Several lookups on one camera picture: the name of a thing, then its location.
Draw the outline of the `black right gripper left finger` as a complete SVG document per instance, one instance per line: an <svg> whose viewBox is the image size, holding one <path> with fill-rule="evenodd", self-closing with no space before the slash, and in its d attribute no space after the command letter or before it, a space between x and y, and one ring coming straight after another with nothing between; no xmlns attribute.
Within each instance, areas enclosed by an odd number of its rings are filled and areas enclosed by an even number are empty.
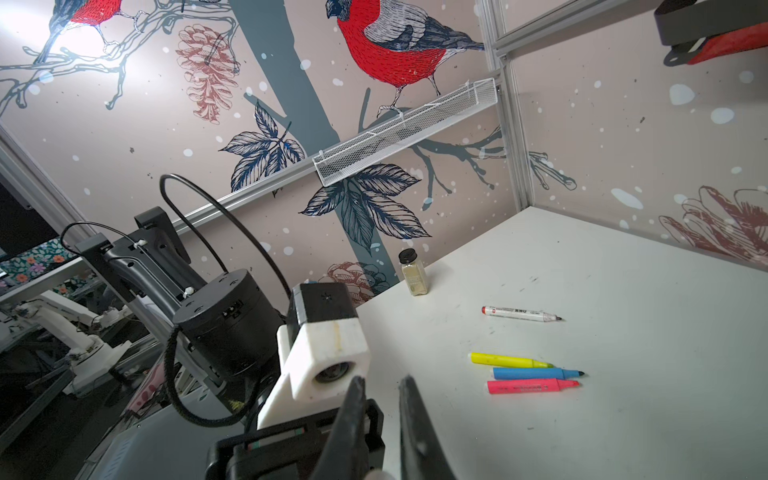
<svg viewBox="0 0 768 480"><path fill-rule="evenodd" d="M354 377L311 479L363 479L368 472L365 443L365 379Z"/></svg>

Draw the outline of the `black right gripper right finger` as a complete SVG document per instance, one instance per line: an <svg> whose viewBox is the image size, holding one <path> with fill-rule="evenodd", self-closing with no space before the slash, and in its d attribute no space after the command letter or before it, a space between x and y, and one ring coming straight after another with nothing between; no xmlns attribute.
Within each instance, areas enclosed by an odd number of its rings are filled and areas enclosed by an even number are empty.
<svg viewBox="0 0 768 480"><path fill-rule="evenodd" d="M456 480L415 379L399 385L400 474L408 480Z"/></svg>

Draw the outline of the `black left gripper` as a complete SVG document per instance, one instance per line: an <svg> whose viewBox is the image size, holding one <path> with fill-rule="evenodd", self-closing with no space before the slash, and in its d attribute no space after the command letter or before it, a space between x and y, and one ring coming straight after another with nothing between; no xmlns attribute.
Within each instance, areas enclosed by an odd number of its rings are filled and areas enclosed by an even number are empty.
<svg viewBox="0 0 768 480"><path fill-rule="evenodd" d="M353 451L321 461L330 446L338 409L237 435L209 449L207 479L363 479L383 466L384 415L369 399L362 413L362 437Z"/></svg>

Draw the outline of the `white marker pen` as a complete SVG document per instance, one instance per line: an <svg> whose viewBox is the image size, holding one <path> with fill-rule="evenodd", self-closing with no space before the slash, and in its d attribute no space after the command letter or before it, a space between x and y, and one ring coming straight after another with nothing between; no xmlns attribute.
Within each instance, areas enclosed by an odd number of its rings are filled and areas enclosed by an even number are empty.
<svg viewBox="0 0 768 480"><path fill-rule="evenodd" d="M491 317L532 321L532 322L539 322L539 323L563 321L562 317L555 314L551 314L543 311L537 311L537 310L526 310L526 309L517 309L517 308L483 306L481 308L481 313L483 315L491 316Z"/></svg>

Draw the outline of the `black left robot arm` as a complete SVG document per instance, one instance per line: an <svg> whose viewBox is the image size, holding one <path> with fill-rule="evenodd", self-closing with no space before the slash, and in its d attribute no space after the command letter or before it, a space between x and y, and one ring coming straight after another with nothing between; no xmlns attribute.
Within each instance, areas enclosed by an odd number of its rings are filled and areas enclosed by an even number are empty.
<svg viewBox="0 0 768 480"><path fill-rule="evenodd" d="M175 389L174 408L206 427L241 425L209 450L209 479L370 479L383 466L383 414L365 392L371 354L345 284L303 283L277 310L245 270L206 281L161 208L136 217L116 241L75 246L110 285L157 304L170 327L167 381L187 350L225 393L245 402L218 419L194 414Z"/></svg>

